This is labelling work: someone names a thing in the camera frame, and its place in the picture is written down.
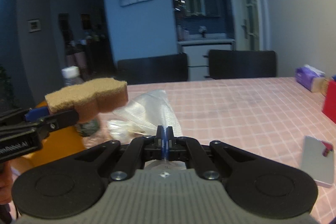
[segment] door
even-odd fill
[[[241,0],[242,21],[241,28],[247,48],[251,51],[259,50],[259,22],[257,0]]]

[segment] white cabinet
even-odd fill
[[[203,81],[206,80],[205,76],[209,75],[208,72],[208,55],[209,50],[232,50],[232,45],[234,40],[222,43],[209,43],[205,45],[202,43],[200,45],[192,44],[180,44],[182,46],[182,51],[188,56],[188,67],[189,67],[189,81]]]

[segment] black chair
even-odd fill
[[[274,51],[209,50],[209,76],[213,79],[276,77]]]
[[[119,60],[116,79],[129,85],[188,81],[187,55]]]

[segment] pink tablecloth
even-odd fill
[[[211,80],[128,86],[129,99],[164,89],[184,136],[202,144],[221,140],[298,167],[305,135],[336,145],[336,124],[321,112],[324,97],[293,78]],[[100,114],[103,121],[113,117]],[[106,129],[101,136],[108,138]],[[336,187],[319,187],[312,216],[322,224],[336,216]]]

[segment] sponge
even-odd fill
[[[75,109],[79,123],[111,112],[128,101],[127,83],[113,78],[98,78],[80,85],[66,86],[45,96],[51,113]]]

